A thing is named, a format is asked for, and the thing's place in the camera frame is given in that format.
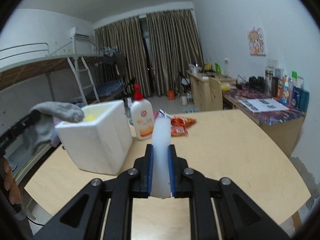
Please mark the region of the person's left hand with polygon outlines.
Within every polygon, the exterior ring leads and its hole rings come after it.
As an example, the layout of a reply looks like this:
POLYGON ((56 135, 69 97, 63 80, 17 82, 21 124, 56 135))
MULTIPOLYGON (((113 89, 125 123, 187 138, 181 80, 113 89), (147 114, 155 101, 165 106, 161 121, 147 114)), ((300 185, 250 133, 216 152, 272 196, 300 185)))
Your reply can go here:
POLYGON ((20 205, 22 202, 20 190, 12 175, 12 170, 6 159, 3 159, 3 167, 5 171, 4 187, 9 192, 9 200, 11 204, 20 205))

